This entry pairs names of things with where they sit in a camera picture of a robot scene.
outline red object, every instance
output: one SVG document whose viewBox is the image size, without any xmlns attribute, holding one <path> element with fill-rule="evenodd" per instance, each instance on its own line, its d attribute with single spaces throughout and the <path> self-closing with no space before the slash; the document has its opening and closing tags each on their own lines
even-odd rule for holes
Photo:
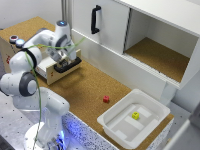
<svg viewBox="0 0 200 150">
<path fill-rule="evenodd" d="M 108 103 L 109 102 L 109 96 L 104 96 L 103 97 L 103 102 Z"/>
</svg>

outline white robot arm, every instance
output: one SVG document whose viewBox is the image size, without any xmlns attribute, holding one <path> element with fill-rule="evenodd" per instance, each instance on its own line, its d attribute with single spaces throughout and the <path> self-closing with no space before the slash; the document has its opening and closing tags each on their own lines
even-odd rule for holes
<svg viewBox="0 0 200 150">
<path fill-rule="evenodd" d="M 28 54 L 31 65 L 35 68 L 42 60 L 41 51 L 37 47 L 29 48 L 32 45 L 44 44 L 52 47 L 66 47 L 73 45 L 70 37 L 70 28 L 67 22 L 58 21 L 55 32 L 41 30 L 39 33 L 29 39 L 24 48 L 14 55 L 10 60 L 11 73 L 5 74 L 0 81 L 1 91 L 13 97 L 13 104 L 21 110 L 39 110 L 39 91 L 35 77 L 30 73 L 31 66 L 26 58 L 25 51 Z M 69 56 L 70 60 L 76 59 L 76 52 L 69 49 L 56 50 L 50 48 L 47 53 L 55 61 L 60 61 L 60 51 Z M 45 123 L 38 132 L 36 145 L 38 149 L 56 149 L 50 148 L 49 143 L 55 143 L 55 139 L 62 131 L 61 116 L 69 111 L 69 103 L 47 88 L 41 90 L 41 106 L 47 108 Z"/>
</svg>

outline cabinet door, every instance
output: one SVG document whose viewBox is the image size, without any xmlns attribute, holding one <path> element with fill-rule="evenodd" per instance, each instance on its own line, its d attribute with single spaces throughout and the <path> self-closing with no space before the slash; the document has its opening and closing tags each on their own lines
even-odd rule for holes
<svg viewBox="0 0 200 150">
<path fill-rule="evenodd" d="M 91 14 L 96 5 L 96 28 L 91 33 Z M 126 37 L 129 8 L 113 0 L 74 0 L 72 28 L 100 45 L 122 54 Z"/>
</svg>

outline yellow ball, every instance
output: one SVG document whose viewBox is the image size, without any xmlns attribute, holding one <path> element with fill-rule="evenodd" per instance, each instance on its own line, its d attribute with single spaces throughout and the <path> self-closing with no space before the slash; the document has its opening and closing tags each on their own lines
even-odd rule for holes
<svg viewBox="0 0 200 150">
<path fill-rule="evenodd" d="M 134 112 L 132 114 L 132 118 L 135 119 L 135 120 L 137 120 L 139 118 L 139 113 L 138 112 Z"/>
</svg>

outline handle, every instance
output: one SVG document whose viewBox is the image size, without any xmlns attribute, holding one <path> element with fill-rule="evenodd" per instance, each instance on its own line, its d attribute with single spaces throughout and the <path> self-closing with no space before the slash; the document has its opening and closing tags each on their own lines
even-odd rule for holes
<svg viewBox="0 0 200 150">
<path fill-rule="evenodd" d="M 54 65 L 54 69 L 58 72 L 58 73 L 63 73 L 71 68 L 73 68 L 74 66 L 78 65 L 79 63 L 81 63 L 81 59 L 79 57 L 76 57 L 75 61 L 69 65 L 66 65 L 64 67 L 59 68 L 57 65 Z"/>
<path fill-rule="evenodd" d="M 96 28 L 96 12 L 101 10 L 101 7 L 96 5 L 96 8 L 92 10 L 92 23 L 91 23 L 91 30 L 92 34 L 98 33 L 100 30 Z"/>
</svg>

